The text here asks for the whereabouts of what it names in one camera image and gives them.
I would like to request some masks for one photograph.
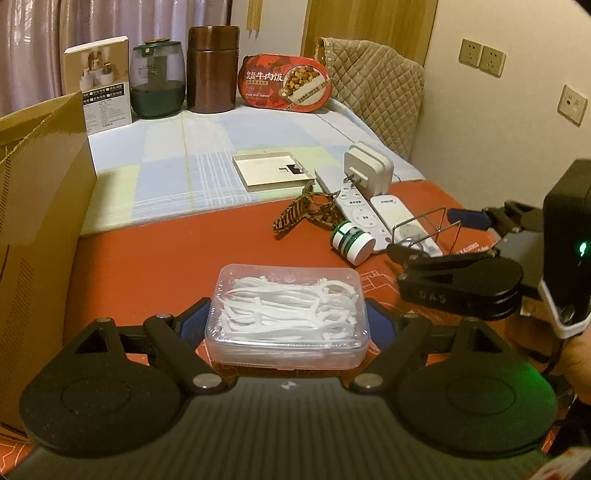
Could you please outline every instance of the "product box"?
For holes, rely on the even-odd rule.
[[[68,48],[61,75],[65,93],[82,92],[89,135],[131,123],[127,37]]]
[[[26,440],[21,392],[61,348],[95,181],[80,92],[0,118],[0,437]]]
[[[244,58],[238,91],[251,106],[313,112],[328,101],[332,84],[315,60],[262,54]]]

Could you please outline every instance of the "glass jar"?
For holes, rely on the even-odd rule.
[[[141,118],[160,118],[180,112],[185,98],[181,42],[158,38],[134,47],[129,86],[131,106]]]

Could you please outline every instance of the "cardboard box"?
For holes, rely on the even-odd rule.
[[[82,94],[0,118],[0,159],[0,436],[26,439],[18,400],[61,348],[96,181]]]
[[[62,79],[65,93],[82,92],[89,135],[131,123],[127,37],[68,48]]]

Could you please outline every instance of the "red food package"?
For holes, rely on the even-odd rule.
[[[312,112],[330,98],[332,84],[326,68],[315,60],[261,54],[244,58],[238,90],[251,106]]]

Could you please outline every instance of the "metal wire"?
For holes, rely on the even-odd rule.
[[[421,238],[418,239],[412,239],[412,238],[405,238],[402,241],[398,242],[399,244],[405,244],[408,247],[412,247],[414,245],[417,245],[424,250],[424,247],[422,245],[421,242],[427,240],[428,238],[433,238],[435,240],[435,242],[437,242],[439,240],[439,234],[442,232],[445,232],[446,230],[449,230],[452,227],[457,227],[456,230],[456,236],[453,239],[452,245],[449,249],[449,255],[451,255],[453,253],[453,248],[456,246],[456,242],[457,242],[457,237],[460,234],[460,229],[462,228],[462,223],[460,220],[458,220],[457,222],[452,223],[451,225],[447,225],[446,227],[441,227],[443,224],[443,218],[445,217],[445,212],[446,212],[447,208],[445,206],[439,207],[439,208],[435,208],[433,210],[430,210],[429,212],[425,212],[422,213],[421,215],[415,215],[412,218],[409,218],[408,220],[405,220],[401,223],[399,223],[398,225],[394,226],[394,228],[392,228],[392,238],[395,238],[395,232],[398,228],[406,225],[407,223],[413,222],[415,220],[418,220],[419,218],[422,218],[424,220],[426,220],[428,222],[429,225],[431,225],[435,231],[433,233],[428,233],[427,235],[422,236]],[[439,218],[439,224],[437,226],[435,226],[435,224],[427,217],[427,215],[431,215],[432,213],[436,213],[436,212],[441,212],[441,217]]]

